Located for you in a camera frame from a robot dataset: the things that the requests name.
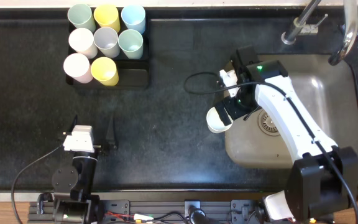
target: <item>black countertop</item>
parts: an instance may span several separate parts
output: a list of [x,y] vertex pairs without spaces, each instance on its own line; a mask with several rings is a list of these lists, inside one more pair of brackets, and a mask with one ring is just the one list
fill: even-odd
[[[122,189],[281,190],[289,170],[246,169],[224,149],[224,134],[211,133],[206,112],[214,95],[185,93],[191,73],[219,71],[236,48],[253,44],[258,54],[330,54],[342,40],[337,29],[341,10],[321,24],[317,36],[295,45],[280,40],[299,9],[242,12],[243,18],[219,12],[200,19],[195,10],[149,10],[150,86],[143,91],[77,90],[65,83],[68,21],[33,13],[0,17],[0,190],[28,163],[54,149],[57,134],[78,115],[80,124],[98,130],[116,115],[119,149],[100,156],[95,191]],[[203,11],[209,18],[216,10]],[[323,10],[312,18],[317,20]],[[356,75],[358,41],[346,58]],[[214,83],[198,82],[201,89]],[[23,173],[19,190],[50,190],[53,172],[70,164],[63,149]]]

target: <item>black tray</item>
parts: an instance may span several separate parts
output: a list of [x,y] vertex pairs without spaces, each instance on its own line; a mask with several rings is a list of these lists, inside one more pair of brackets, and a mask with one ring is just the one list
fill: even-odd
[[[121,10],[118,9],[120,16],[120,31],[118,35],[124,30],[127,30],[125,23],[121,19]],[[95,21],[96,30],[100,28],[99,24]],[[71,33],[76,27],[69,23],[68,31]],[[149,85],[149,22],[146,19],[146,30],[143,36],[143,56],[140,59],[129,59],[121,50],[120,54],[112,58],[116,63],[119,81],[115,86],[105,86],[99,81],[92,79],[89,83],[80,83],[74,78],[66,74],[66,83],[76,88],[85,89],[107,89],[107,90],[143,90]],[[76,53],[70,46],[68,46],[68,55]],[[92,64],[97,58],[106,57],[99,49],[95,58],[89,59]]]

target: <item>sink basin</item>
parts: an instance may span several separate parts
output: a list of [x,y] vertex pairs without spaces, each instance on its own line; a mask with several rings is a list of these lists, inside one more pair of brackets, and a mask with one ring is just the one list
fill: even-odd
[[[292,85],[320,128],[338,146],[353,147],[358,155],[358,105],[354,76],[342,61],[328,64],[329,55],[259,55],[281,61]],[[247,121],[239,118],[225,132],[229,157],[250,168],[291,168],[290,153],[269,115],[254,112]]]

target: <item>faucet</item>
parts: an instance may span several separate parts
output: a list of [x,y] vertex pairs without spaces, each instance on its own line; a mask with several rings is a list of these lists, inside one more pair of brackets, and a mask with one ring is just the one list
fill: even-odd
[[[293,20],[293,23],[288,32],[284,32],[281,36],[284,44],[294,44],[296,37],[303,32],[306,26],[306,21],[309,19],[311,13],[316,9],[321,0],[311,0],[301,15]],[[354,41],[356,40],[358,31],[358,13],[356,0],[343,0],[346,29],[344,39],[338,51],[334,52],[328,59],[330,65],[337,65],[350,52]],[[321,23],[320,21],[312,29],[316,29]]]

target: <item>drain strainer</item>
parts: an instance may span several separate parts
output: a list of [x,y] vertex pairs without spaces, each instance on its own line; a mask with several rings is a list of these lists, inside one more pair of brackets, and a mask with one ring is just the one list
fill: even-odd
[[265,110],[262,110],[258,116],[258,125],[259,128],[270,136],[278,136],[280,133],[277,130],[276,125],[274,125],[271,117],[266,113]]

